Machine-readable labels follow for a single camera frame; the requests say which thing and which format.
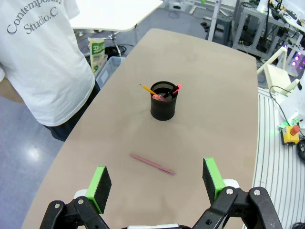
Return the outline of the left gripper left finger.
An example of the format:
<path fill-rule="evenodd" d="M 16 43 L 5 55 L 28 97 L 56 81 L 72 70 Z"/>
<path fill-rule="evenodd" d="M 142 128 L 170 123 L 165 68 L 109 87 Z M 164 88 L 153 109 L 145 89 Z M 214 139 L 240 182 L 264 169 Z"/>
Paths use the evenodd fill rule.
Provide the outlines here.
<path fill-rule="evenodd" d="M 106 166 L 96 168 L 84 195 L 69 203 L 54 200 L 49 203 L 42 219 L 41 229 L 108 229 L 102 219 L 112 182 Z"/>

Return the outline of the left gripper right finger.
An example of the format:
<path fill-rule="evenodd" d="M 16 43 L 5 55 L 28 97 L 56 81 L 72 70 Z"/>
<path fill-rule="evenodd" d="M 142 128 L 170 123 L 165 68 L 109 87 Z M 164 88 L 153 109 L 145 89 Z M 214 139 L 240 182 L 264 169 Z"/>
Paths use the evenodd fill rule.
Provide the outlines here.
<path fill-rule="evenodd" d="M 202 178 L 211 206 L 194 224 L 194 229 L 224 228 L 230 218 L 240 218 L 248 229 L 282 228 L 265 188 L 253 187 L 245 192 L 225 184 L 213 158 L 203 159 Z"/>

